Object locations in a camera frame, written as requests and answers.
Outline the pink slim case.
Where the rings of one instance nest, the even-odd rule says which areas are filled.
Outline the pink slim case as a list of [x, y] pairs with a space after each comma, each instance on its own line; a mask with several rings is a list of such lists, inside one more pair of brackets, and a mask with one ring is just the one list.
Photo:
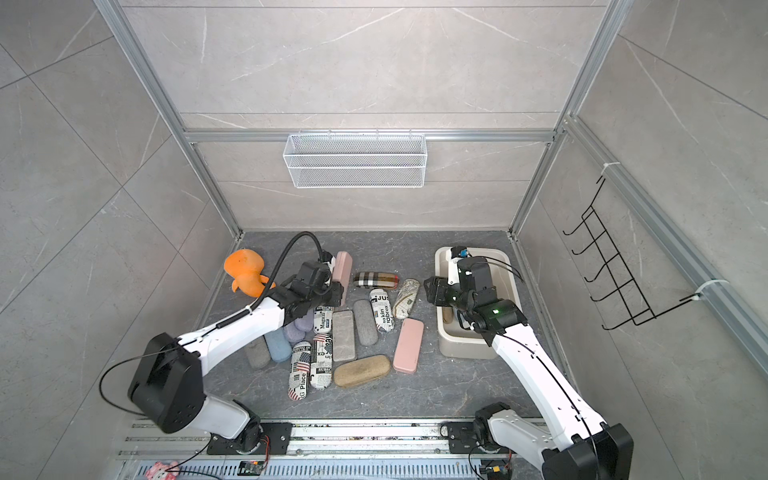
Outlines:
[[332, 282], [339, 286], [338, 307], [346, 306], [346, 297], [349, 292], [352, 266], [353, 266], [353, 259], [348, 252], [340, 251], [336, 255], [333, 275], [332, 275]]

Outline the purple case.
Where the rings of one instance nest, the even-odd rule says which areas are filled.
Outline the purple case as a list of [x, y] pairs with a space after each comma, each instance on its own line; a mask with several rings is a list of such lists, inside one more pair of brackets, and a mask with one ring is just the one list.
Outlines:
[[296, 328], [304, 333], [314, 331], [314, 312], [308, 311], [303, 317], [300, 317], [294, 321]]
[[283, 332], [286, 340], [295, 345], [305, 339], [306, 333], [298, 327], [296, 321], [289, 323], [283, 327]]

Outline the beige plastic storage bin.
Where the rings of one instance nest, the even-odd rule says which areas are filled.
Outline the beige plastic storage bin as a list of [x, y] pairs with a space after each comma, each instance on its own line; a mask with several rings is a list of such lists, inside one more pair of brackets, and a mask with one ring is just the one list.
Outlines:
[[[450, 246], [444, 246], [435, 252], [434, 271], [436, 276], [448, 278], [446, 253], [450, 248]], [[509, 268], [511, 262], [508, 255], [498, 249], [477, 247], [469, 247], [468, 252], [475, 258], [479, 256], [490, 257], [490, 271], [497, 295], [502, 299], [512, 300], [519, 308], [522, 308], [516, 276]], [[486, 344], [481, 336], [459, 326], [454, 313], [454, 321], [451, 324], [444, 324], [442, 308], [436, 308], [439, 350], [442, 355], [475, 360], [492, 360], [497, 357], [496, 352]]]

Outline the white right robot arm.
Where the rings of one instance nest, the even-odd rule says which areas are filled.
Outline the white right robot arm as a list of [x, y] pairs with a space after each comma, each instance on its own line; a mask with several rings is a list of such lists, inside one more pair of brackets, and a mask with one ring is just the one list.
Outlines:
[[436, 273], [424, 282], [427, 301], [452, 309], [462, 330], [481, 337], [505, 361], [545, 425], [530, 423], [504, 403], [491, 404], [475, 414], [477, 448], [511, 451], [546, 479], [628, 478], [631, 435], [621, 424], [608, 424], [566, 380], [517, 304], [499, 297], [490, 263], [465, 247], [440, 249]]

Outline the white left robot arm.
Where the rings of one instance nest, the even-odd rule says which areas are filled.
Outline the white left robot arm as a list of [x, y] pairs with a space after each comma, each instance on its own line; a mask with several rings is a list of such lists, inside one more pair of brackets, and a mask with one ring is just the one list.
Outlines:
[[257, 339], [320, 306], [338, 306], [344, 285], [333, 275], [339, 259], [311, 232], [289, 240], [272, 271], [256, 252], [241, 249], [225, 261], [235, 291], [251, 302], [196, 331], [150, 339], [127, 387], [130, 413], [152, 421], [166, 434], [195, 429], [230, 450], [249, 454], [265, 444], [261, 419], [242, 403], [206, 393], [205, 376]]

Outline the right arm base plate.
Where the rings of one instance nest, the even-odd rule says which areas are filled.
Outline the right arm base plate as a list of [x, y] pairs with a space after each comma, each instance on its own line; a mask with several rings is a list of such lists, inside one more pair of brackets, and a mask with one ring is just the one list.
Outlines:
[[449, 421], [441, 425], [441, 434], [451, 454], [468, 454], [478, 445], [473, 421]]

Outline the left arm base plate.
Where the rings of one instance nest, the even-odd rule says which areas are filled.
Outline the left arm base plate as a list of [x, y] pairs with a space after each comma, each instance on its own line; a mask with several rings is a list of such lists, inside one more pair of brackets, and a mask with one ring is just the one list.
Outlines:
[[206, 448], [208, 455], [284, 455], [291, 440], [293, 424], [290, 422], [261, 422], [246, 429], [236, 439], [211, 437]]

